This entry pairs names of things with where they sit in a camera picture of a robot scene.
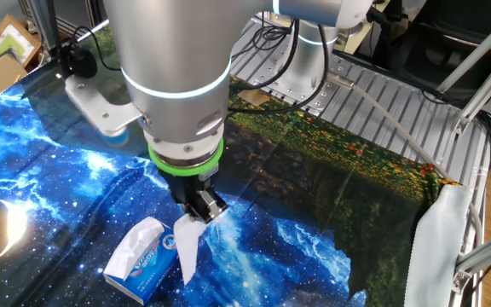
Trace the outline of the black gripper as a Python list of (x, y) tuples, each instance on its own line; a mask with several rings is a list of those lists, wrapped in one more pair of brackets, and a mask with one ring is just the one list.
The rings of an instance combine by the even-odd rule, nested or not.
[(170, 193), (182, 209), (194, 220), (210, 223), (227, 210), (228, 204), (216, 193), (218, 167), (193, 176), (178, 176), (158, 168), (167, 181)]

